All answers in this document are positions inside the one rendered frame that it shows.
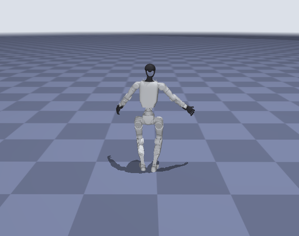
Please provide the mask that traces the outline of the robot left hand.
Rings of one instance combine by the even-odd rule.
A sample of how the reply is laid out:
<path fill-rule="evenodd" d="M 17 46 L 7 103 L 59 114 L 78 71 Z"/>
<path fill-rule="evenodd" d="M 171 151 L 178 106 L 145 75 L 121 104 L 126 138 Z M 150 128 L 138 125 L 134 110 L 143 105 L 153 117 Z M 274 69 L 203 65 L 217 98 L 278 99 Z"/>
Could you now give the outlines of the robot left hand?
<path fill-rule="evenodd" d="M 119 105 L 117 105 L 117 107 L 116 107 L 116 112 L 117 112 L 118 115 L 119 115 L 119 111 L 120 111 L 120 109 L 122 109 L 122 108 L 123 108 L 123 106 L 119 107 Z"/>

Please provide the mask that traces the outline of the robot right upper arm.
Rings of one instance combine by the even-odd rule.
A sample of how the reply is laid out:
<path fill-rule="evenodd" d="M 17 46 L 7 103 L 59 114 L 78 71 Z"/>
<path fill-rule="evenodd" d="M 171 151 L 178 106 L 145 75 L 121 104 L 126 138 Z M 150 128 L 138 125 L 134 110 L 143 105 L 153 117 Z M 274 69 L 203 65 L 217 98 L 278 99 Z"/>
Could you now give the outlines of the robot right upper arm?
<path fill-rule="evenodd" d="M 172 94 L 171 90 L 166 86 L 165 83 L 158 83 L 158 88 L 159 90 L 163 90 L 164 93 L 169 97 L 170 101 L 175 101 L 176 98 Z"/>

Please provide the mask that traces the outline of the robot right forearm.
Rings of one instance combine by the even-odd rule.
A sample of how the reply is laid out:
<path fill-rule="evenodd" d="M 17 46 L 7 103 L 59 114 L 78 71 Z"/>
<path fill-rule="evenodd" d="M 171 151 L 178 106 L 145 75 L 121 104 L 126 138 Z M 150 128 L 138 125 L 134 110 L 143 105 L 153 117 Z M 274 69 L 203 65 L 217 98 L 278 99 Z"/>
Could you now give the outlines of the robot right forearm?
<path fill-rule="evenodd" d="M 178 98 L 175 94 L 174 94 L 174 97 L 176 98 L 176 100 L 175 100 L 176 104 L 178 104 L 180 107 L 183 107 L 185 109 L 187 108 L 187 105 L 184 102 L 182 102 L 182 100 L 180 100 L 180 98 Z"/>

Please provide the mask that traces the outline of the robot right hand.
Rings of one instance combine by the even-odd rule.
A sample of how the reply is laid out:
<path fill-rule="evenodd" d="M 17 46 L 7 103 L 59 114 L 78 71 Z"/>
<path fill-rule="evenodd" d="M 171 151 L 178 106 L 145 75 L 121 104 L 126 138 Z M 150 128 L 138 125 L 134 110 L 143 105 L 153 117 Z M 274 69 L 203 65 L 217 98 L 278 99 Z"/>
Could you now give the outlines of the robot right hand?
<path fill-rule="evenodd" d="M 182 107 L 183 108 L 183 107 Z M 187 112 L 190 114 L 190 116 L 192 116 L 193 115 L 193 113 L 194 113 L 194 106 L 188 106 L 187 105 L 187 108 L 185 109 L 185 108 L 183 108 L 184 110 L 187 110 Z"/>

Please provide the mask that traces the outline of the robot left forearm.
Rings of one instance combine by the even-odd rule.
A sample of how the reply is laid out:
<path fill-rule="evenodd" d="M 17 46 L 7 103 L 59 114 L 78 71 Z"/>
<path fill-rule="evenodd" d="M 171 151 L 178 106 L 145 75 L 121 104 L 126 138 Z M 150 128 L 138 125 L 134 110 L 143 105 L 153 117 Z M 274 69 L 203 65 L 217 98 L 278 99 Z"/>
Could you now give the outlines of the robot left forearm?
<path fill-rule="evenodd" d="M 126 96 L 127 94 L 125 94 L 125 96 Z M 122 99 L 122 101 L 119 103 L 119 107 L 121 107 L 121 106 L 125 106 L 125 104 L 128 102 L 128 100 L 125 98 L 125 96 L 123 97 L 123 99 Z"/>

